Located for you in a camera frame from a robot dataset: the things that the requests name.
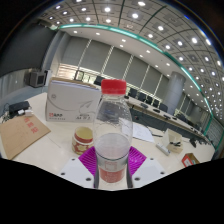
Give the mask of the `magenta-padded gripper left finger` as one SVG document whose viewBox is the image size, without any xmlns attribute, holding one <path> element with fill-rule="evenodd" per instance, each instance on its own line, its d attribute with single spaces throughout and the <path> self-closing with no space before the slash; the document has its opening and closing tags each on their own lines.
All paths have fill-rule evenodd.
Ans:
<svg viewBox="0 0 224 224">
<path fill-rule="evenodd" d="M 97 189 L 99 173 L 95 148 L 89 148 L 78 158 L 71 158 L 59 172 L 59 176 L 78 186 Z"/>
</svg>

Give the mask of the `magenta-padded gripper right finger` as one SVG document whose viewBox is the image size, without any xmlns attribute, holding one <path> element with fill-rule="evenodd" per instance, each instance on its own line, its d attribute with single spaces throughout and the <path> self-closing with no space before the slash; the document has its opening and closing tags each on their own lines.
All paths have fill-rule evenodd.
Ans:
<svg viewBox="0 0 224 224">
<path fill-rule="evenodd" d="M 155 158 L 148 158 L 136 148 L 130 148 L 126 173 L 128 188 L 140 188 L 165 176 L 165 169 Z"/>
</svg>

